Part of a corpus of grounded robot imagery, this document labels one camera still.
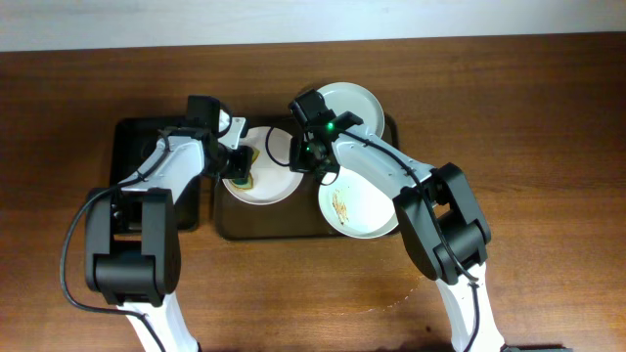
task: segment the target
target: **brown tray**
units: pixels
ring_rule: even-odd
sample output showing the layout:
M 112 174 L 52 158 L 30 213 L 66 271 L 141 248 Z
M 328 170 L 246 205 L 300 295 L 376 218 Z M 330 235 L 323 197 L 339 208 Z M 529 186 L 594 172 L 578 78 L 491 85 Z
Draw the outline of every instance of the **brown tray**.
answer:
M 275 126 L 292 135 L 299 127 L 292 117 L 249 118 L 250 127 Z M 395 122 L 385 115 L 382 139 L 398 148 Z M 305 174 L 298 188 L 287 198 L 269 205 L 251 205 L 231 195 L 220 182 L 213 192 L 212 218 L 218 234 L 230 241 L 293 240 L 336 238 L 344 235 L 329 225 L 320 210 L 319 184 Z

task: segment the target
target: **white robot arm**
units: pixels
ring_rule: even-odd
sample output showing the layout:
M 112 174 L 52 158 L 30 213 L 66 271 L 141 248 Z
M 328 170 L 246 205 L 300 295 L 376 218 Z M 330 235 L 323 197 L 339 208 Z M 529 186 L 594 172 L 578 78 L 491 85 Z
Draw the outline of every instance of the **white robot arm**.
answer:
M 305 143 L 291 141 L 291 169 L 338 172 L 340 165 L 393 199 L 407 252 L 439 287 L 455 350 L 499 352 L 505 340 L 485 285 L 490 231 L 461 170 L 452 164 L 437 170 L 400 153 L 351 112 L 335 116 L 316 91 L 290 108 L 307 133 Z M 432 211 L 435 200 L 450 203 L 439 219 Z
M 247 177 L 252 150 L 239 146 L 245 132 L 246 120 L 231 117 L 218 101 L 190 97 L 185 125 L 166 129 L 154 152 L 119 183 L 127 186 L 95 202 L 87 215 L 87 285 L 120 311 L 145 318 L 127 315 L 146 351 L 161 351 L 157 341 L 165 351 L 200 350 L 176 299 L 181 255 L 173 204 L 201 173 Z M 139 231 L 140 242 L 112 236 Z

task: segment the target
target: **food residue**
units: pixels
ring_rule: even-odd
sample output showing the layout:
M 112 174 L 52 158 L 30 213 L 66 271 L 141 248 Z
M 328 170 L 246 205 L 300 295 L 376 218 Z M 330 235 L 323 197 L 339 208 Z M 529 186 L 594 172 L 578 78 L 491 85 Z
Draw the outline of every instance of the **food residue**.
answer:
M 348 210 L 345 207 L 345 203 L 339 199 L 339 190 L 333 192 L 333 208 L 341 225 L 348 221 Z
M 261 154 L 261 152 L 255 147 L 251 147 L 251 148 L 252 148 L 252 163 L 254 163 L 256 159 L 258 158 L 258 156 Z
M 254 179 L 252 178 L 252 173 L 248 173 L 246 179 L 237 179 L 237 180 L 229 180 L 231 185 L 235 186 L 242 191 L 251 190 L 254 187 Z

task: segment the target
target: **wood grain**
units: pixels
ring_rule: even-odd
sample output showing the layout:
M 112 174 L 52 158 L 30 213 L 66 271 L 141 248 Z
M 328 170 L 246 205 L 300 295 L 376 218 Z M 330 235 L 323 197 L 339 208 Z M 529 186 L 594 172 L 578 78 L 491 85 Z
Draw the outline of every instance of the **wood grain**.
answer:
M 86 192 L 107 183 L 124 117 L 211 94 L 284 114 L 350 81 L 395 117 L 402 149 L 468 175 L 490 222 L 488 287 L 512 345 L 626 350 L 626 34 L 0 54 L 0 349 L 137 351 L 128 322 L 63 299 L 59 258 Z M 400 237 L 226 242 L 180 235 L 177 292 L 204 350 L 396 350 L 446 344 L 439 293 Z M 83 231 L 69 284 L 85 302 Z

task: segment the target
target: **white bowl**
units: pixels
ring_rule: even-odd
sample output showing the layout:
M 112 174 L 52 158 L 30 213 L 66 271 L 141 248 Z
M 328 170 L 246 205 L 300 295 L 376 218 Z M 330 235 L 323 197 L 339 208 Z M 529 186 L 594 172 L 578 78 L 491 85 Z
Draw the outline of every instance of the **white bowl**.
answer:
M 250 167 L 252 188 L 239 189 L 230 180 L 222 180 L 226 189 L 237 199 L 253 205 L 269 205 L 287 198 L 302 181 L 303 174 L 291 172 L 288 167 L 276 164 L 265 151 L 265 137 L 270 127 L 255 127 L 247 131 L 240 145 L 259 150 L 256 161 Z M 270 135 L 269 149 L 272 156 L 281 163 L 290 159 L 291 135 L 274 128 Z
M 317 90 L 324 97 L 324 102 L 337 116 L 350 111 L 363 119 L 363 123 L 382 137 L 384 131 L 384 112 L 378 99 L 369 90 L 358 84 L 337 82 Z
M 341 167 L 339 176 L 328 173 L 318 201 L 326 221 L 337 231 L 356 239 L 375 239 L 398 225 L 393 201 L 356 172 Z

